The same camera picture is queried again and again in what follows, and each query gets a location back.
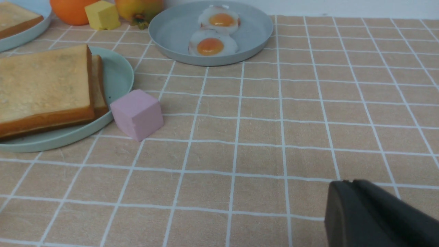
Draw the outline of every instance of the white wall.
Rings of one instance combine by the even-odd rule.
[[[165,0],[166,6],[199,0]],[[439,0],[234,0],[269,15],[439,19]]]

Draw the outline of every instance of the plate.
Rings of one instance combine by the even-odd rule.
[[[239,50],[233,55],[199,57],[189,55],[187,47],[197,31],[199,15],[209,6],[223,6],[238,13],[241,26],[231,35]],[[199,1],[177,5],[155,16],[149,24],[149,35],[168,58],[198,66],[220,66],[246,60],[260,52],[273,33],[273,21],[263,11],[232,1]]]
[[[44,17],[44,20],[24,32],[0,39],[0,52],[19,47],[34,40],[49,28],[52,20],[52,7],[50,7],[49,0],[8,0],[8,2],[40,14]]]
[[[93,55],[102,57],[104,67],[104,90],[108,106],[128,94],[133,88],[134,71],[121,55],[100,47],[90,46]],[[30,135],[0,143],[0,150],[15,153],[39,152],[63,147],[84,139],[113,121],[111,111],[87,125],[63,128],[56,131]]]

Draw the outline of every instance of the foam block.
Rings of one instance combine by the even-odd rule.
[[[110,104],[117,127],[140,142],[164,125],[158,99],[136,89]]]
[[[113,30],[120,27],[116,6],[107,1],[98,1],[85,7],[90,27],[96,30]]]

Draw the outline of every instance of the toast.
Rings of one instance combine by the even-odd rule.
[[[0,140],[95,118],[86,44],[0,59]]]
[[[10,2],[0,3],[0,39],[26,31],[44,17]]]
[[[95,119],[100,118],[109,112],[105,101],[104,78],[102,58],[99,55],[92,56],[92,87]]]

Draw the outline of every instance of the egg white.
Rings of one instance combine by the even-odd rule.
[[[235,20],[235,24],[228,27],[221,27],[221,26],[215,26],[210,24],[209,22],[210,17],[220,13],[225,13],[230,15]],[[220,6],[210,6],[207,9],[205,9],[198,17],[198,24],[201,27],[208,27],[215,30],[226,30],[229,34],[233,34],[239,29],[238,19],[239,19],[239,15],[234,11],[231,11],[229,9]]]
[[[230,37],[230,35],[227,32],[202,27],[194,34],[192,34],[192,37],[189,40],[189,47],[188,47],[189,54],[193,56],[205,57],[204,55],[198,52],[197,46],[201,41],[207,38],[219,39],[224,44],[224,49],[222,51],[220,51],[217,54],[211,55],[209,57],[232,55],[238,51],[238,44],[232,37]]]

